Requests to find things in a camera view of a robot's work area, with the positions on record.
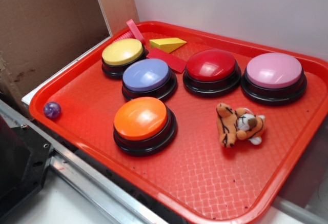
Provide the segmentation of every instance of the white wall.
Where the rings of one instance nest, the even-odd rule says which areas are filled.
[[[328,60],[328,0],[135,0],[161,21]]]

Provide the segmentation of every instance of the tray rim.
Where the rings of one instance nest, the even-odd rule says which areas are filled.
[[[263,54],[267,52],[281,52],[285,54],[292,55],[296,57],[302,65],[304,65],[304,69],[309,68],[311,65],[316,65],[316,67],[321,67],[319,71],[319,74],[316,73],[318,77],[321,79],[327,79],[328,77],[328,62],[312,57],[307,56],[304,54],[299,54],[287,50],[282,50],[278,48],[273,48],[269,46],[264,46],[260,44],[250,43],[239,39],[234,39],[230,37],[215,35],[212,33],[202,32],[194,29],[188,29],[181,26],[171,25],[167,23],[157,22],[157,21],[148,21],[148,22],[142,22],[137,23],[138,28],[141,32],[144,32],[144,28],[152,28],[152,27],[162,27],[162,28],[170,28],[174,29],[176,31],[183,31],[186,35],[193,35],[200,38],[208,38],[214,41],[220,41],[222,44],[226,44],[229,46],[228,48],[233,48],[238,46],[239,51],[232,51],[234,53],[238,53],[242,51],[242,55],[248,56],[248,57],[254,57],[258,54]],[[105,46],[112,43],[116,38],[120,37],[121,35],[128,32],[128,28],[125,28],[118,32],[115,36],[109,38],[108,40],[104,41],[101,45],[99,45],[96,49],[104,48]],[[44,101],[47,99],[45,97],[49,97],[56,93],[58,90],[60,90],[62,87],[66,85],[66,83],[69,83],[72,81],[78,74],[81,74],[81,69],[84,69],[85,65],[88,65],[89,67],[96,63],[98,61],[87,61],[86,59],[90,59],[92,54],[94,52],[90,52],[86,54],[80,61],[78,61],[73,67],[65,70],[63,73],[61,73],[59,76],[51,80],[49,83],[44,85],[40,90],[37,91],[37,93],[34,95],[34,97],[31,100],[31,104],[29,106],[29,110],[31,115],[44,124],[46,127],[50,129],[55,128],[55,132],[57,132],[59,135],[63,136],[68,141],[75,140],[76,137],[71,134],[66,134],[68,131],[58,125],[52,120],[46,119],[43,114],[40,114],[37,104],[44,103]],[[289,176],[290,172],[292,171],[293,167],[297,163],[299,157],[302,155],[303,151],[307,147],[307,145],[310,143],[311,138],[314,136],[315,132],[319,128],[320,124],[324,120],[324,118],[327,116],[327,110],[328,110],[328,95],[323,99],[321,104],[318,106],[317,110],[314,112],[312,118],[309,120],[309,126],[307,126],[302,133],[299,135],[298,140],[298,146],[292,147],[288,155],[280,162],[279,167],[277,167],[276,171],[273,174],[273,179],[269,180],[266,184],[266,186],[263,188],[263,195],[259,199],[256,199],[256,201],[253,203],[252,207],[245,212],[244,214],[228,219],[228,220],[211,220],[204,216],[202,216],[200,213],[190,210],[188,206],[186,206],[183,202],[179,201],[178,199],[173,199],[165,194],[163,194],[161,189],[154,186],[153,184],[149,185],[146,180],[142,180],[137,184],[137,187],[144,189],[145,187],[148,189],[147,193],[152,195],[157,200],[159,200],[162,204],[170,208],[171,210],[177,212],[178,214],[182,215],[185,219],[193,222],[193,223],[244,223],[249,222],[252,220],[255,220],[258,218],[262,213],[265,212],[265,210],[270,206],[271,202],[275,198],[276,194],[278,193],[279,189],[283,185],[284,181]],[[110,169],[113,170],[116,173],[119,173],[121,177],[123,177],[125,180],[133,183],[140,181],[140,177],[133,173],[124,165],[121,163],[116,162],[112,158],[107,158],[103,156],[102,154],[98,153],[97,151],[93,150],[92,148],[88,147],[88,154],[90,154],[92,157],[95,158],[101,158],[101,161],[106,162],[106,166],[111,166]]]

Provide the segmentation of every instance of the button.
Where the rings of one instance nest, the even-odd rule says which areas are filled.
[[[267,53],[253,58],[247,65],[250,81],[260,87],[277,89],[296,83],[302,65],[294,57],[283,53]]]
[[[177,88],[175,73],[163,60],[150,58],[135,62],[123,74],[123,96],[127,100],[150,96],[166,100]]]
[[[142,54],[142,44],[134,38],[116,41],[102,52],[102,58],[108,65],[118,66],[134,61]]]
[[[136,61],[146,58],[148,51],[134,38],[121,39],[107,46],[102,52],[101,69],[112,79],[122,79],[124,71]]]
[[[196,53],[187,61],[187,71],[191,78],[202,82],[214,82],[228,77],[235,69],[236,60],[227,51],[218,49]]]
[[[128,155],[152,155],[173,141],[176,128],[173,112],[162,101],[154,97],[139,97],[117,111],[114,140]]]
[[[212,49],[188,59],[183,83],[194,95],[217,97],[235,90],[240,78],[241,70],[234,56],[228,51]]]
[[[259,104],[291,104],[305,93],[308,81],[301,63],[284,53],[266,53],[248,63],[241,78],[243,94]]]

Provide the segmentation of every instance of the cardboard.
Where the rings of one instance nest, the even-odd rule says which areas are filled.
[[[0,92],[21,98],[109,36],[98,0],[0,0]]]
[[[112,35],[127,26],[132,19],[139,22],[134,0],[98,0],[108,29]]]

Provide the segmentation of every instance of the purple button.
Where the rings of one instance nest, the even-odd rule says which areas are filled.
[[[247,65],[249,80],[264,88],[279,89],[296,83],[302,65],[294,57],[283,53],[266,53],[253,58]]]
[[[170,77],[169,66],[160,59],[140,60],[123,74],[126,87],[135,92],[147,92],[163,85]]]

